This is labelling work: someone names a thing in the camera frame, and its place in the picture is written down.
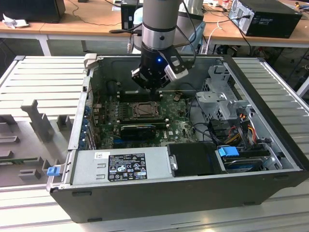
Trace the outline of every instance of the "green circuit board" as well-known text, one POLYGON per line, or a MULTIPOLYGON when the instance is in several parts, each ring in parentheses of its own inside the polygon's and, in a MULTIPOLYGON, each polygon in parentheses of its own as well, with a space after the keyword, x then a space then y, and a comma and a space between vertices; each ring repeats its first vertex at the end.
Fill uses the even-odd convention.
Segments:
POLYGON ((136 148, 136 147, 154 147, 166 146, 169 143, 192 143, 197 142, 197 137, 189 124, 186 115, 187 105, 185 98, 180 97, 175 92, 163 93, 161 101, 158 102, 120 102, 116 97, 109 97, 102 102, 101 116, 102 123, 97 122, 100 137, 100 149, 117 149, 117 148, 136 148), (161 126, 156 127, 155 138, 150 140, 124 141, 121 138, 121 127, 125 125, 121 119, 123 111, 130 116, 134 115, 132 108, 134 106, 143 106, 142 104, 158 105, 156 118, 168 118, 167 123, 158 123, 161 126))

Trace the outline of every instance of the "motherboard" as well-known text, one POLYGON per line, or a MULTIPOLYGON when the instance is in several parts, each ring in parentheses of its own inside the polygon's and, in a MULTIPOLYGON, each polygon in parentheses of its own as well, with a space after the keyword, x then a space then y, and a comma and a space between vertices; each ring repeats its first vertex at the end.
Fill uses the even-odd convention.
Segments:
POLYGON ((175 91, 161 93, 156 101, 142 96, 109 96, 95 107, 98 147, 136 148, 197 142, 188 120, 187 101, 182 93, 175 91))

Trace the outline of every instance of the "black computer tower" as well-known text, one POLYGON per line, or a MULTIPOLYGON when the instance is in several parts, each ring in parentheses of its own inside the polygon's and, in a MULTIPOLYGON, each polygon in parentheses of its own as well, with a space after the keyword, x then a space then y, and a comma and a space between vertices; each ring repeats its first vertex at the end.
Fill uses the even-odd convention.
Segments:
POLYGON ((63 0, 1 0, 0 19, 3 14, 13 19, 58 23, 66 8, 63 0))
POLYGON ((228 17, 246 36, 289 38, 302 14, 277 0, 234 0, 228 17))

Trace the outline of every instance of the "sticker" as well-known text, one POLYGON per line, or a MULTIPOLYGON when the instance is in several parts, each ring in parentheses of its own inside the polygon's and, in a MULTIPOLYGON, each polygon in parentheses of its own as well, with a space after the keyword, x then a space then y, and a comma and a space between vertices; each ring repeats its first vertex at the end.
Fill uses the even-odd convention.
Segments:
POLYGON ((110 152, 95 152, 95 159, 108 159, 110 152))
POLYGON ((146 159, 144 153, 109 155, 108 159, 109 181, 147 179, 146 159))

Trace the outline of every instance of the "yellow wire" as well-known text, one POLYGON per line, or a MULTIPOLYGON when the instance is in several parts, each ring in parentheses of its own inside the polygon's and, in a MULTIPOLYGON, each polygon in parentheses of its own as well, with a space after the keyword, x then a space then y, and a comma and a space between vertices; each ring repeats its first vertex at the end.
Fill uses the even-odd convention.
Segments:
POLYGON ((254 142, 254 139, 253 139, 253 138, 254 138, 254 131, 253 131, 253 129, 252 129, 251 127, 248 127, 248 129, 251 130, 251 133, 252 133, 252 142, 254 142))
POLYGON ((233 140, 239 138, 239 136, 240 136, 240 135, 239 135, 239 133, 238 133, 238 134, 235 135, 233 138, 231 138, 230 140, 228 140, 228 141, 226 142, 226 144, 228 144, 228 143, 232 142, 233 140))

